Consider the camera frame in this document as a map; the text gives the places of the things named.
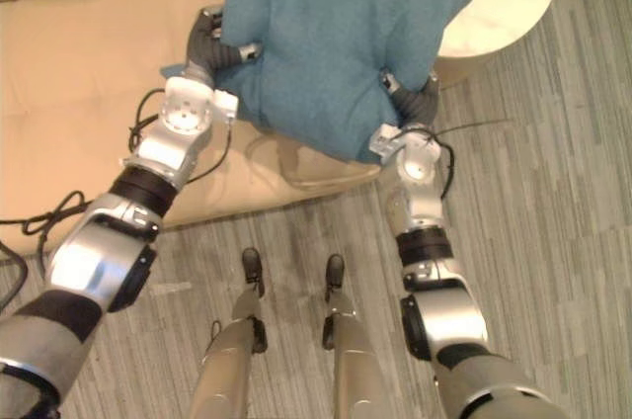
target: gray striped carpet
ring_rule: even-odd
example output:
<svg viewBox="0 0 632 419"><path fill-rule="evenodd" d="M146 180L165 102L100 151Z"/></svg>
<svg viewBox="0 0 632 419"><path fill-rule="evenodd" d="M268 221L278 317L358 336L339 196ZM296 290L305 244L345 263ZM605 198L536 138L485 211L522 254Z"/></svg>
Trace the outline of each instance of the gray striped carpet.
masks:
<svg viewBox="0 0 632 419"><path fill-rule="evenodd" d="M632 418L632 0L554 0L525 39L444 91L437 128L498 119L510 121L444 137L457 150L449 231L492 344L571 417ZM270 348L253 362L250 417L331 417L320 335L333 252L396 417L442 417L430 368L404 346L400 266L374 185L163 235L148 287L108 317L63 417L183 417L251 245L264 256ZM0 271L0 289L13 274ZM31 276L20 301L39 288Z"/></svg>

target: gray mechanical arm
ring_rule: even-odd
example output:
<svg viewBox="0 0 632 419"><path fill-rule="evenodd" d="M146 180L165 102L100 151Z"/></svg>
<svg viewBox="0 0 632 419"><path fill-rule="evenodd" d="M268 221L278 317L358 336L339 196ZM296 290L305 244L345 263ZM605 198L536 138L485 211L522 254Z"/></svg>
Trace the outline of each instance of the gray mechanical arm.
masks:
<svg viewBox="0 0 632 419"><path fill-rule="evenodd" d="M448 419L565 419L517 365L490 353L485 319L452 255L435 185L441 149L419 118L428 112L422 103L438 96L435 79L420 94L392 75L383 81L405 110L404 127L382 126L371 150L382 157L380 196L409 293L401 311L410 353L432 364Z"/></svg>
<svg viewBox="0 0 632 419"><path fill-rule="evenodd" d="M0 322L0 418L56 417L104 314L140 293L156 256L151 244L210 142L212 121L235 118L237 98L215 90L212 73L259 53L221 44L220 25L219 8L200 11L186 70L167 81L159 120L54 252L44 292Z"/></svg>

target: wire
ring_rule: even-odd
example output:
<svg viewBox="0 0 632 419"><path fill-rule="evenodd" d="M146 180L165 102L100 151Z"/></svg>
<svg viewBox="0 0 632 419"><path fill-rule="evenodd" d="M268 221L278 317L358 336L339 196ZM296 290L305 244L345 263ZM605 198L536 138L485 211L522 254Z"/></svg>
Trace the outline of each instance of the wire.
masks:
<svg viewBox="0 0 632 419"><path fill-rule="evenodd" d="M0 313L2 313L2 311L6 308L7 305L9 305L9 303L11 303L11 300L15 298L18 292L22 289L24 283L27 281L27 277L29 276L29 267L27 266L27 262L22 256L13 251L2 241L0 241L0 251L9 256L9 259L6 261L7 264L16 264L18 266L18 269L20 270L18 279L13 283L9 291L5 293L4 296L0 299Z"/></svg>
<svg viewBox="0 0 632 419"><path fill-rule="evenodd" d="M75 197L79 199L78 204L74 207L67 207L70 201ZM47 213L39 214L37 216L25 219L1 219L0 225L21 225L22 234L24 234L25 236L34 236L36 234L39 234L36 259L38 262L39 274L42 278L44 278L45 266L43 261L43 251L48 239L48 234L58 223L62 222L68 216L73 216L85 211L91 202L92 201L86 202L84 194L75 190L74 192L71 192L66 197L64 197L64 199L59 203L59 205L57 205L57 207L53 211L49 211ZM23 287L24 282L27 280L27 277L29 275L29 267L27 266L27 262L22 256L20 256L18 253L13 251L2 242L0 242L0 251L2 251L2 253L9 257L9 259L6 261L7 264L15 264L20 270L18 279L11 286L4 297L2 297L2 300L0 300L0 312L2 312Z"/></svg>
<svg viewBox="0 0 632 419"><path fill-rule="evenodd" d="M228 127L228 133L226 134L226 145L224 146L224 152L221 154L221 157L219 157L219 160L215 162L215 164L210 169L190 179L189 182L187 182L187 185L192 184L193 182L197 182L199 179L206 177L207 175L217 170L221 164L223 164L224 160L226 159L226 156L228 155L228 151L230 150L230 144L232 142L232 139L233 139L233 126L231 125Z"/></svg>
<svg viewBox="0 0 632 419"><path fill-rule="evenodd" d="M158 115L152 115L149 118L145 118L144 120L140 119L142 115L142 109L145 106L145 103L149 101L149 98L154 96L157 93L164 93L164 88L152 88L149 90L145 96L142 97L140 103L138 104L138 108L136 108L136 117L134 118L134 126L129 128L129 139L127 140L127 148L129 152L133 152L138 147L140 140L142 139L141 131L145 129L147 126L151 125L153 122L158 120Z"/></svg>
<svg viewBox="0 0 632 419"><path fill-rule="evenodd" d="M449 132L455 132L457 130L462 129L470 129L471 127L480 127L480 126L490 126L490 125L499 125L500 123L511 123L513 120L504 119L504 120L491 120L491 121L482 121L481 123L470 123L469 125L461 125L450 127L448 129L440 130L439 132L435 132L435 135L444 135Z"/></svg>
<svg viewBox="0 0 632 419"><path fill-rule="evenodd" d="M208 353L208 350L210 350L210 347L212 347L213 343L215 343L215 340L217 340L217 337L219 336L222 330L223 330L223 327L221 325L221 320L213 320L213 323L210 325L210 341L208 342L208 345L206 346L206 350L204 350L205 355Z"/></svg>

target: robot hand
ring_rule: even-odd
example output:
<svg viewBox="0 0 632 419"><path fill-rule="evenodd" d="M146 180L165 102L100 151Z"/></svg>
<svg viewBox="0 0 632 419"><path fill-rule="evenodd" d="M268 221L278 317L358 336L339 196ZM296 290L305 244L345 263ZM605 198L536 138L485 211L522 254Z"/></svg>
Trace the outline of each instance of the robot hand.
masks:
<svg viewBox="0 0 632 419"><path fill-rule="evenodd" d="M0 322L0 417L56 417L106 312L132 305L149 276L162 218L237 98L213 88L219 68L259 47L219 41L221 12L199 12L183 76L170 78L157 123L110 190L97 197L52 256L44 293Z"/></svg>
<svg viewBox="0 0 632 419"><path fill-rule="evenodd" d="M435 185L440 143L423 124L438 81L419 94L388 73L383 81L404 124L382 126L370 148L382 158L380 197L409 293L401 310L410 353L431 363L449 419L566 418L515 364L490 353L485 319L453 257Z"/></svg>

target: beige couch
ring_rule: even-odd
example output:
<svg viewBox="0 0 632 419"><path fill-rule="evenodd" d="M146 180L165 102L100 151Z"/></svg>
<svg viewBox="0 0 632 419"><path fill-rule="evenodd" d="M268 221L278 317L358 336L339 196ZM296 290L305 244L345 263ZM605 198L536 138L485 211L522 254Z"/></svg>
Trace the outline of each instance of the beige couch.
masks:
<svg viewBox="0 0 632 419"><path fill-rule="evenodd" d="M31 216L71 190L105 191L126 156L128 127L163 65L183 60L197 10L223 0L4 0L0 4L0 218ZM148 114L160 98L152 100ZM200 168L219 157L218 127ZM169 225L268 209L370 180L377 167L348 164L238 123L226 162L188 186ZM67 231L65 222L51 236ZM32 252L33 239L0 239Z"/></svg>

